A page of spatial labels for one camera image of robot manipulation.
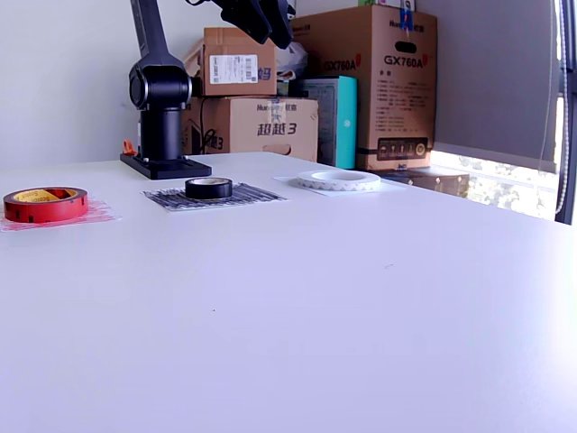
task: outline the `cardboard box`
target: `cardboard box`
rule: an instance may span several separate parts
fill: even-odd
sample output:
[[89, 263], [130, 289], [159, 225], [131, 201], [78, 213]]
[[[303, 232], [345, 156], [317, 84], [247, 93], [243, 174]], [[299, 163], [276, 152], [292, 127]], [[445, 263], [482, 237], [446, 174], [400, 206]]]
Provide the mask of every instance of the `cardboard box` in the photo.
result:
[[426, 169], [377, 172], [387, 180], [414, 185], [416, 187], [443, 192], [451, 196], [467, 198], [471, 176], [458, 170], [430, 167]]
[[188, 75], [200, 77], [203, 96], [277, 94], [274, 43], [260, 45], [237, 28], [205, 28], [184, 64]]
[[318, 103], [287, 97], [193, 98], [182, 116], [183, 154], [202, 152], [202, 133], [206, 153], [275, 152], [316, 162]]
[[415, 12], [416, 0], [359, 0], [359, 6], [365, 5], [382, 5], [397, 7], [398, 9], [410, 9]]
[[437, 22], [414, 13], [400, 29], [399, 10], [371, 5], [295, 18], [295, 40], [312, 75], [359, 80], [357, 168], [429, 165], [435, 140]]

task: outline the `tape roll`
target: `tape roll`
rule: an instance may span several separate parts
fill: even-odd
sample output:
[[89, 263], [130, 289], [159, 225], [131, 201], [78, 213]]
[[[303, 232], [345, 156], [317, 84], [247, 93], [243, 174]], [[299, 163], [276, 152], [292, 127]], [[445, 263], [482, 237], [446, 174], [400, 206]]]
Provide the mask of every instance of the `tape roll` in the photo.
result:
[[307, 171], [297, 177], [298, 185], [326, 191], [375, 191], [380, 189], [380, 177], [361, 171]]
[[25, 189], [4, 197], [6, 219], [16, 223], [52, 223], [81, 217], [88, 211], [83, 189], [49, 187]]
[[196, 178], [187, 180], [185, 194], [196, 200], [215, 200], [233, 196], [233, 182], [222, 178]]

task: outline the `white tape roll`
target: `white tape roll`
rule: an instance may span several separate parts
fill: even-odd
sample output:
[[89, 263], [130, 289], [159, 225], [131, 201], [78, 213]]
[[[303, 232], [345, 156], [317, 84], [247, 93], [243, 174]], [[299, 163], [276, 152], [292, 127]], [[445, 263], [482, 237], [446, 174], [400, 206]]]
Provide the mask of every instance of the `white tape roll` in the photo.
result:
[[375, 191], [380, 189], [380, 177], [361, 171], [307, 171], [297, 177], [298, 185], [325, 191]]

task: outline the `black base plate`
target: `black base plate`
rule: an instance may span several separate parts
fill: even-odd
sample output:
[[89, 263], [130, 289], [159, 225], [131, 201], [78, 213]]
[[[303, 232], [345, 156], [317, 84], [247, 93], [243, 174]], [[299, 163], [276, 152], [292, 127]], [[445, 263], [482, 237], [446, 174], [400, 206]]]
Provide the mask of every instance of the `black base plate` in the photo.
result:
[[138, 156], [120, 155], [120, 161], [152, 180], [202, 178], [213, 174], [207, 165], [184, 159], [144, 162]]

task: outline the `black robotic arm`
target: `black robotic arm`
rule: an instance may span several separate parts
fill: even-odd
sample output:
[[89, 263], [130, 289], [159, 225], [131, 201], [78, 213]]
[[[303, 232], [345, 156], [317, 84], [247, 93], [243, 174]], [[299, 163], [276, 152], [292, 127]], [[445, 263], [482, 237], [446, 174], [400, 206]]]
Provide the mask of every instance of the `black robotic arm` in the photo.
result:
[[[287, 0], [213, 0], [221, 17], [258, 43], [292, 41]], [[139, 153], [121, 160], [150, 179], [208, 176], [211, 169], [181, 157], [180, 112], [192, 96], [183, 63], [169, 53], [157, 0], [131, 0], [141, 60], [130, 72], [130, 98], [141, 111]]]

